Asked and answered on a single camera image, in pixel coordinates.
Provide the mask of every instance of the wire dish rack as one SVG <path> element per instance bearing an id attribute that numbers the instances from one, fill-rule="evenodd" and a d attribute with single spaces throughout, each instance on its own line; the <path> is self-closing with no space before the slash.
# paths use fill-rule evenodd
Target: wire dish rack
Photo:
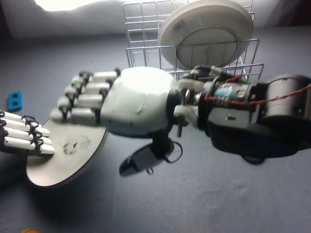
<path id="1" fill-rule="evenodd" d="M 226 45 L 231 42 L 182 46 L 158 45 L 158 32 L 165 19 L 178 7 L 189 2 L 189 0 L 160 0 L 125 3 L 123 5 L 126 38 L 128 42 L 126 55 L 129 67 L 155 67 L 173 74 L 176 79 L 180 79 L 185 73 L 190 71 L 180 70 L 177 68 L 177 63 L 179 62 L 177 58 L 177 51 L 181 47 L 187 47 L 187 49 L 190 50 L 191 69 L 198 65 L 195 62 L 193 51 L 201 48 L 209 49 L 214 46 L 222 46 L 223 48 L 227 48 Z M 251 11 L 253 0 L 238 0 L 236 2 L 241 4 L 254 20 L 255 14 Z M 239 41 L 238 43 L 249 43 L 248 49 L 242 54 L 238 51 L 238 59 L 223 67 L 223 71 L 231 74 L 241 74 L 246 79 L 259 79 L 264 68 L 263 64 L 254 64 L 254 59 L 259 46 L 259 40 L 251 39 Z M 161 49 L 167 49 L 167 47 L 170 47 L 172 52 L 175 53 L 176 60 L 174 64 L 170 64 L 163 57 Z M 226 49 L 223 49 L 223 57 L 225 56 L 225 53 Z M 209 56 L 207 51 L 206 65 L 208 65 L 208 58 Z"/>

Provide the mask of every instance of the blue plastic object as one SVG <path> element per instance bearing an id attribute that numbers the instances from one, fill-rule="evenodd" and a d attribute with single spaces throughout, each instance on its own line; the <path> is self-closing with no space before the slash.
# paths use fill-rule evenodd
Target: blue plastic object
<path id="1" fill-rule="evenodd" d="M 9 94 L 8 111 L 16 112 L 23 108 L 23 94 L 20 91 Z"/>

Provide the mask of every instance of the gray table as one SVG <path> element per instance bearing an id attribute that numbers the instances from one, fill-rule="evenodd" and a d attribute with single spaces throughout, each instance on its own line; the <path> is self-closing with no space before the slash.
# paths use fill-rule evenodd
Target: gray table
<path id="1" fill-rule="evenodd" d="M 260 39 L 256 62 L 265 64 L 263 79 L 311 76 L 310 27 L 257 30 L 254 37 Z M 22 91 L 19 114 L 44 123 L 79 70 L 126 68 L 126 45 L 124 36 L 2 45 L 0 109 L 10 92 Z M 217 151 L 191 127 L 178 141 L 184 147 L 178 163 L 156 167 L 153 176 L 121 178 L 120 163 L 148 140 L 110 134 L 90 169 L 55 189 L 32 187 L 25 160 L 0 154 L 0 232 L 310 232 L 310 150 L 252 166 Z"/>

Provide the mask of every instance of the plate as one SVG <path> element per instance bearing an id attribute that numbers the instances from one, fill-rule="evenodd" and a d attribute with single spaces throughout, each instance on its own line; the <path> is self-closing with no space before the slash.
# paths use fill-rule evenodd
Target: plate
<path id="1" fill-rule="evenodd" d="M 249 41 L 243 41 L 252 35 L 252 18 L 241 5 L 231 0 L 196 0 L 164 21 L 158 43 L 167 46 L 161 52 L 172 66 L 190 70 L 202 64 L 229 65 L 245 52 Z"/>
<path id="2" fill-rule="evenodd" d="M 38 186 L 58 186 L 81 175 L 104 145 L 108 131 L 91 127 L 48 120 L 44 128 L 55 153 L 50 158 L 27 155 L 27 176 Z"/>

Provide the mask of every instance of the robotic hand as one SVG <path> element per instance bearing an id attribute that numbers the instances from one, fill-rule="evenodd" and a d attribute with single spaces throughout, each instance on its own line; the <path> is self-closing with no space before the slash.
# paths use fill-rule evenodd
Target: robotic hand
<path id="1" fill-rule="evenodd" d="M 217 149 L 262 160 L 311 148 L 310 83 L 295 75 L 250 83 L 205 66 L 179 81 L 151 67 L 81 72 L 65 89 L 51 119 L 151 138 L 151 144 L 121 164 L 122 176 L 153 172 L 163 161 L 176 162 L 180 157 L 169 160 L 175 142 L 168 134 L 176 124 L 181 136 L 187 122 L 205 131 Z"/>
<path id="2" fill-rule="evenodd" d="M 18 116 L 0 111 L 0 151 L 25 155 L 34 150 L 34 155 L 54 154 L 50 132 L 32 116 Z"/>

